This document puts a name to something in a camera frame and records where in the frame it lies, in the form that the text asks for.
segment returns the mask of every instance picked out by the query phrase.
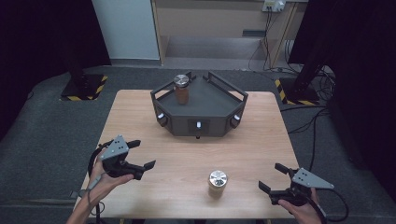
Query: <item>yellow black hazard tape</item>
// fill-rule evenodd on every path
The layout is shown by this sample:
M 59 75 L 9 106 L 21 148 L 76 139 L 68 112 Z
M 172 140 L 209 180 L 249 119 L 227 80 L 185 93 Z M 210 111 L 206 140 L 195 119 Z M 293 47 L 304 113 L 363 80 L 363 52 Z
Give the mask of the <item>yellow black hazard tape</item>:
M 99 94 L 102 92 L 103 87 L 107 81 L 107 77 L 103 76 L 102 81 L 96 89 L 95 95 L 76 95 L 76 96 L 61 96 L 61 101 L 83 101 L 83 100 L 96 100 L 99 97 Z
M 319 105 L 318 101 L 291 101 L 288 100 L 286 93 L 283 91 L 280 81 L 275 80 L 277 91 L 279 92 L 280 100 L 284 105 Z

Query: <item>gray carpet floor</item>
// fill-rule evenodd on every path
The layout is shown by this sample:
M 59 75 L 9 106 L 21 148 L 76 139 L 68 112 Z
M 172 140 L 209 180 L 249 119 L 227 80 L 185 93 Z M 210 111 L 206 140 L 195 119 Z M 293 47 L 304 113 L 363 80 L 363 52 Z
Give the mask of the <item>gray carpet floor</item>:
M 90 68 L 86 70 L 89 74 L 108 76 L 103 91 L 94 101 L 59 100 L 70 78 L 68 74 L 36 85 L 14 125 L 0 143 L 0 222 L 65 223 L 74 204 L 69 192 L 81 187 L 89 158 L 96 149 L 117 91 L 152 90 L 171 80 L 174 75 L 187 71 L 190 70 L 110 66 Z M 192 72 L 197 76 L 207 74 L 204 70 Z M 274 78 L 294 75 L 249 71 L 215 73 L 244 91 L 275 93 L 280 109 L 296 107 L 281 103 L 273 81 Z M 282 112 L 288 131 L 306 124 L 320 109 Z M 396 223 L 396 203 L 370 171 L 356 169 L 349 161 L 331 117 L 318 118 L 316 131 L 317 153 L 312 172 L 333 183 L 345 197 L 350 214 L 343 223 Z M 313 149 L 313 127 L 302 133 L 290 134 L 290 141 L 300 166 L 308 167 Z M 328 215 L 341 217 L 344 214 L 345 208 L 335 195 L 321 191 L 319 197 Z M 33 199 L 52 201 L 48 204 L 26 201 Z M 116 219 L 108 221 L 119 223 Z M 170 220 L 148 222 L 172 223 Z M 222 220 L 222 223 L 231 223 L 231 220 Z M 296 222 L 293 219 L 281 219 L 272 220 L 272 223 Z

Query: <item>metal can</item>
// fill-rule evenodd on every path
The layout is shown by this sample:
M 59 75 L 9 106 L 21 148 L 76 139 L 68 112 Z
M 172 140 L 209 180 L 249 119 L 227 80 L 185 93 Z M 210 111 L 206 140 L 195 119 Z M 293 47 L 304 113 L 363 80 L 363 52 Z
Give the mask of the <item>metal can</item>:
M 227 185 L 228 177 L 227 175 L 220 171 L 213 171 L 209 175 L 209 195 L 213 198 L 219 198 Z
M 186 75 L 177 75 L 174 78 L 175 96 L 180 105 L 186 105 L 189 102 L 189 83 L 190 79 Z

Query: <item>robotic hand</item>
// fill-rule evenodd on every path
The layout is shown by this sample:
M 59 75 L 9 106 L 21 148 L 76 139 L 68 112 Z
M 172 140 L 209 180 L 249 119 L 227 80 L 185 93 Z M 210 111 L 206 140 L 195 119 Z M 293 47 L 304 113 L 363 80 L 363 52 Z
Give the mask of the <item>robotic hand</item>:
M 109 142 L 105 153 L 99 158 L 103 163 L 105 172 L 111 177 L 132 174 L 134 179 L 140 180 L 147 170 L 151 170 L 155 161 L 148 162 L 143 166 L 133 165 L 125 160 L 130 148 L 139 147 L 140 140 L 134 140 L 126 143 L 121 135 Z
M 267 193 L 271 199 L 271 204 L 278 204 L 279 199 L 288 201 L 295 206 L 302 206 L 310 203 L 317 211 L 322 223 L 326 223 L 326 214 L 311 199 L 311 188 L 334 189 L 334 185 L 308 172 L 304 168 L 292 170 L 286 166 L 276 163 L 275 168 L 283 174 L 288 174 L 291 179 L 290 187 L 285 190 L 271 190 L 267 185 L 259 181 L 259 188 Z

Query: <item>white wall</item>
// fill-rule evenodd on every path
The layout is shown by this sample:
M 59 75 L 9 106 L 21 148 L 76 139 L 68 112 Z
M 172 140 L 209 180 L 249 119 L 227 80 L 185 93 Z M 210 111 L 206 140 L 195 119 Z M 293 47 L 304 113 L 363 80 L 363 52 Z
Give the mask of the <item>white wall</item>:
M 110 59 L 160 59 L 150 0 L 92 2 Z

